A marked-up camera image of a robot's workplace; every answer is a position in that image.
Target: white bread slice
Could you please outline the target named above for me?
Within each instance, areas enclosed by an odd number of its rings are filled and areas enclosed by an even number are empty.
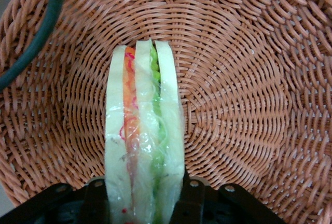
[[[135,85],[140,114],[140,149],[133,189],[135,224],[152,223],[155,212],[154,179],[150,168],[159,138],[159,123],[153,106],[155,83],[151,72],[151,46],[151,40],[136,42]]]
[[[185,171],[184,119],[172,49],[166,41],[156,41],[156,48],[161,75],[160,109],[168,134],[158,198],[164,201],[162,221],[169,223],[181,192]]]
[[[131,185],[127,171],[127,149],[120,137],[123,113],[123,62],[125,46],[113,52],[106,89],[105,182],[111,207],[112,223],[125,223],[124,208],[131,206]]]

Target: metal bolt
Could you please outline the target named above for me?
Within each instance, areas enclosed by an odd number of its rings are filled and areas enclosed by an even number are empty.
[[[103,182],[101,181],[101,180],[98,180],[98,181],[96,181],[95,183],[94,183],[94,186],[95,187],[100,187],[100,186],[102,186],[103,185]]]
[[[225,189],[226,189],[226,191],[228,191],[228,192],[234,192],[234,191],[235,191],[235,188],[234,188],[233,186],[231,186],[231,185],[226,185],[226,186],[225,186]]]
[[[67,185],[61,185],[59,188],[56,189],[57,193],[63,192],[67,189]]]
[[[198,186],[199,186],[199,183],[198,183],[197,181],[195,181],[195,180],[192,180],[192,181],[190,182],[190,186],[192,186],[192,187],[198,187]]]

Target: green vegetable filling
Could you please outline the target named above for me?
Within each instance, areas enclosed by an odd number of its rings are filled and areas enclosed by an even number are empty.
[[[158,65],[158,55],[157,51],[152,45],[151,52],[150,52],[152,61],[151,61],[151,70],[152,70],[152,76],[155,83],[155,95],[153,99],[153,107],[154,107],[154,113],[159,118],[159,133],[158,137],[159,139],[156,141],[158,142],[157,150],[154,152],[153,160],[151,164],[151,172],[153,174],[153,177],[155,179],[154,188],[153,188],[153,195],[156,199],[156,212],[154,216],[154,224],[161,223],[162,222],[162,206],[161,201],[158,199],[158,189],[160,185],[160,179],[163,172],[163,164],[165,161],[165,150],[167,146],[167,137],[166,137],[166,130],[165,126],[161,122],[161,110],[160,110],[160,70]]]

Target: woven rattan texture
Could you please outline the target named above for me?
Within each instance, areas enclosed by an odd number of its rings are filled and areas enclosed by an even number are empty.
[[[12,0],[0,73],[47,0]],[[104,173],[112,51],[168,40],[191,175],[235,182],[288,223],[332,221],[332,0],[65,0],[38,58],[0,94],[0,181],[16,204]]]

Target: screw head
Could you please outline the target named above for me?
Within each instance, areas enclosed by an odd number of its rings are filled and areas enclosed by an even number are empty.
[[[192,187],[198,187],[199,186],[199,182],[197,182],[196,180],[192,180],[190,182],[190,186],[192,186]]]
[[[100,186],[102,186],[102,185],[103,185],[103,182],[100,181],[100,180],[98,180],[98,181],[96,181],[96,182],[94,183],[94,186],[95,186],[95,187],[100,187]]]
[[[234,192],[234,191],[235,191],[235,188],[234,188],[233,186],[231,186],[231,185],[226,185],[226,186],[225,186],[225,189],[226,189],[226,191],[228,191],[228,192]]]

